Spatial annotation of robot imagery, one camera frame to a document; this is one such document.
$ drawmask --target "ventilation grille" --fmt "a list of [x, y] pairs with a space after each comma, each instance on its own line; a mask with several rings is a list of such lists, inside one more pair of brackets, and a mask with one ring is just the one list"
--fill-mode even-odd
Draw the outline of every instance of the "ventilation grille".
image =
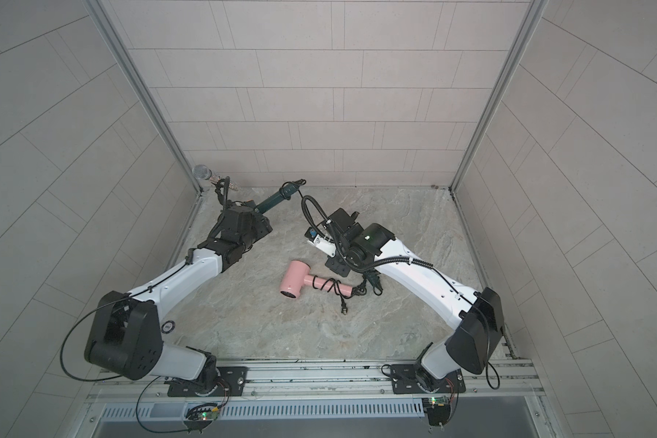
[[[199, 403], [140, 403], [139, 418], [149, 421], [180, 420], [183, 412]], [[135, 403], [107, 403], [101, 421], [136, 421]], [[374, 418], [422, 417], [420, 399], [361, 400], [267, 400], [230, 401], [219, 414], [219, 420], [270, 420], [291, 418]]]

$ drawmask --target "white arm segment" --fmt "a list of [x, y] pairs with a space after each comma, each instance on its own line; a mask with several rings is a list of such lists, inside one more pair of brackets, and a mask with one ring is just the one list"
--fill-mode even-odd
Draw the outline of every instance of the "white arm segment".
[[[399, 239], [388, 241], [380, 250], [382, 254], [376, 256], [375, 261], [394, 256], [418, 258]], [[453, 291], [438, 274], [428, 268], [407, 263], [390, 263], [378, 266], [376, 270], [394, 278], [421, 298], [453, 329], [456, 329], [462, 321], [460, 319], [460, 311], [467, 312], [471, 307], [464, 298], [470, 303], [474, 303], [477, 300], [477, 297], [474, 296], [475, 290], [473, 288], [465, 286], [441, 273], [455, 287], [456, 290]], [[460, 365], [447, 352], [446, 341], [447, 338], [444, 338], [435, 343], [429, 348], [423, 358], [421, 358], [421, 365], [436, 379], [442, 379], [448, 373], [460, 368]]]
[[[151, 300], [158, 307], [158, 322], [160, 323], [177, 303], [189, 293], [194, 292], [202, 283], [221, 273], [221, 257], [214, 251], [201, 249], [193, 253], [193, 263], [179, 264], [165, 271], [145, 285], [129, 291], [131, 295], [139, 293], [155, 285], [168, 276], [167, 280], [154, 287], [150, 293], [142, 293], [134, 297], [139, 301]], [[198, 351], [164, 342], [160, 358], [149, 372], [149, 376], [177, 377], [194, 380], [199, 376], [207, 357]]]
[[162, 321], [163, 317], [175, 307], [189, 293], [194, 292], [202, 283], [218, 276], [221, 273], [221, 256], [212, 250], [202, 248], [195, 250], [193, 253], [193, 263], [185, 265], [184, 261], [173, 266], [163, 274], [157, 276], [150, 282], [129, 291], [131, 295], [146, 290], [150, 285], [155, 285], [164, 278], [177, 272], [169, 279], [154, 287], [151, 293], [142, 293], [135, 297], [139, 301], [153, 301], [158, 307], [158, 320]]

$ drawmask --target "black mounting plate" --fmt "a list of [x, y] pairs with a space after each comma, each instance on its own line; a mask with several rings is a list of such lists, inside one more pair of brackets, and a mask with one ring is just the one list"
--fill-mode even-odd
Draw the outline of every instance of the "black mounting plate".
[[[412, 364], [390, 364], [392, 379], [392, 391], [394, 394], [450, 394], [451, 389], [448, 383], [444, 383], [435, 392], [426, 392], [416, 382], [414, 366]], [[462, 379], [462, 370], [456, 369], [446, 375], [453, 384], [456, 385], [457, 392], [465, 392], [464, 380]]]
[[[239, 397], [243, 394], [243, 388], [246, 385], [246, 373], [248, 368], [245, 366], [218, 366], [220, 377], [228, 382], [231, 387], [231, 397]], [[239, 385], [239, 378], [243, 379], [243, 383]], [[202, 397], [195, 394], [193, 390], [189, 390], [184, 385], [174, 381], [166, 381], [168, 385], [168, 397]], [[221, 397], [223, 389], [217, 386], [211, 393], [204, 397]]]

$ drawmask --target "silver microphone head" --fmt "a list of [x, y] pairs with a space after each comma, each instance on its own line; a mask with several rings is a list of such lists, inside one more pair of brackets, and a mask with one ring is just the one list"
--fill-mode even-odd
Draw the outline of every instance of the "silver microphone head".
[[211, 170], [204, 164], [198, 164], [193, 167], [193, 176], [198, 180], [208, 180], [211, 177]]

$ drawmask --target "robotic arm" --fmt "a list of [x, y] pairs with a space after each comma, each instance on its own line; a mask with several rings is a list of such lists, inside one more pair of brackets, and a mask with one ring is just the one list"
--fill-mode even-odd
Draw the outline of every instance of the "robotic arm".
[[[167, 376], [199, 395], [209, 394], [218, 379], [215, 356], [164, 343], [160, 321], [185, 296], [227, 270], [270, 233], [272, 227], [263, 213], [289, 199], [304, 183], [285, 183], [260, 205], [253, 201], [231, 203], [228, 179], [218, 183], [216, 191], [223, 209], [207, 240], [190, 249], [180, 264], [147, 284], [128, 293], [107, 293], [96, 309], [85, 359], [131, 380]], [[319, 225], [328, 235], [314, 224], [307, 201], [322, 214], [324, 221]], [[378, 289], [378, 273], [394, 278], [455, 329], [417, 359], [416, 377], [424, 390], [437, 390], [445, 376], [460, 367], [473, 373], [484, 371], [503, 334], [501, 303], [494, 291], [487, 288], [477, 292], [438, 272], [381, 225], [373, 223], [363, 229], [355, 222], [357, 212], [348, 216], [338, 209], [327, 216], [310, 196], [302, 198], [302, 209], [310, 224], [306, 236], [327, 253], [327, 267], [343, 277], [350, 270], [362, 273]]]

